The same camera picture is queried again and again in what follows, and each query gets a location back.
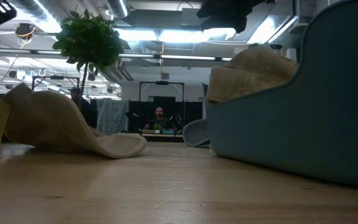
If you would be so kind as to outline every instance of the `ceiling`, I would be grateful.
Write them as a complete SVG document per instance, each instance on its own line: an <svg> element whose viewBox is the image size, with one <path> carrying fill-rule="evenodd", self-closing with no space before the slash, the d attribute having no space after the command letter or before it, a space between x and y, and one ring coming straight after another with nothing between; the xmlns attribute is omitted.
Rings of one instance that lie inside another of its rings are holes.
<svg viewBox="0 0 358 224"><path fill-rule="evenodd" d="M181 3L181 1L159 1L159 0L129 0L131 6L131 13L127 19L116 20L116 24L124 29L142 28L152 29L157 35L165 29L194 29L200 20L195 17L195 13L201 7L202 0L189 1ZM77 10L78 12L88 9L90 12L100 13L105 19L110 16L106 14L105 0L56 0L53 5L53 16L65 17L70 11ZM258 27L269 16L274 21L274 27L277 28L285 19L291 14L291 0L279 0L276 4L261 3L253 8L253 12L247 16L247 27L244 32L236 34L232 38L220 41L206 41L198 43L164 43L156 41L142 41L142 44L147 49L148 54L165 54L172 55L202 55L212 57L233 57L241 50L247 48L247 41L254 35ZM19 40L13 33L21 22L33 23L34 20L28 14L19 11L18 16L0 26L0 48L19 49L23 40ZM52 50L52 45L55 42L54 35L45 33L39 29L28 44L25 44L25 49L34 50ZM134 53L130 45L125 49L128 53ZM7 83L20 82L20 80L7 77L7 71L11 70L25 70L26 73L36 74L42 69L47 72L47 75L63 75L65 77L81 78L81 73L76 71L74 65L65 63L61 58L40 58L36 55L31 57L19 57L14 64L15 57L1 57L0 69L0 91L7 91ZM114 82L122 84L124 82L139 82L139 81L157 81L160 80L161 66L165 73L170 74L170 81L185 82L185 83L199 83L208 82L211 67L222 65L222 62L202 62L192 60L144 60L144 59L123 59L123 68L128 71L133 80L129 81L125 78L114 77ZM112 79L104 78L103 76L96 77L96 80L88 82L89 95L109 95L107 93L108 85ZM48 81L51 85L64 84L71 85L68 80L51 80ZM40 85L37 90L47 89L46 85ZM114 91L112 97L119 96L120 90Z"/></svg>

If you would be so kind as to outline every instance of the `exposed pipe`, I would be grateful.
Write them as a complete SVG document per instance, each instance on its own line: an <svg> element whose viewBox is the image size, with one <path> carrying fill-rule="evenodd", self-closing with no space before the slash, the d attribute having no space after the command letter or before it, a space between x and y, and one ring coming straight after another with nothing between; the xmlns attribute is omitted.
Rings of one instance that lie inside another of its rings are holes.
<svg viewBox="0 0 358 224"><path fill-rule="evenodd" d="M59 22L67 15L51 0L10 0L20 11L30 16L31 22L44 32L57 33L61 31Z"/></svg>
<svg viewBox="0 0 358 224"><path fill-rule="evenodd" d="M123 19L129 15L127 0L106 0L106 2L114 18Z"/></svg>

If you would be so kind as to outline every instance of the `man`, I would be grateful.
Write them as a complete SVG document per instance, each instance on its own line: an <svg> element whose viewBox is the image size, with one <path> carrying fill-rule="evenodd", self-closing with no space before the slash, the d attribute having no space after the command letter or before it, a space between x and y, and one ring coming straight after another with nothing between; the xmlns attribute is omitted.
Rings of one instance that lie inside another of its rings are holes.
<svg viewBox="0 0 358 224"><path fill-rule="evenodd" d="M73 87L70 90L71 99L74 101L74 103L80 109L80 112L81 112L82 116L84 117L86 123L89 126L94 126L93 125L93 120L92 120L93 113L92 113L91 105L83 97L80 98L80 93L81 93L81 90L79 88Z"/></svg>
<svg viewBox="0 0 358 224"><path fill-rule="evenodd" d="M151 129L151 130L161 130L161 129L170 129L168 118L164 118L164 111L161 107L158 107L155 110L155 119L152 119L149 123L146 124L144 129Z"/></svg>

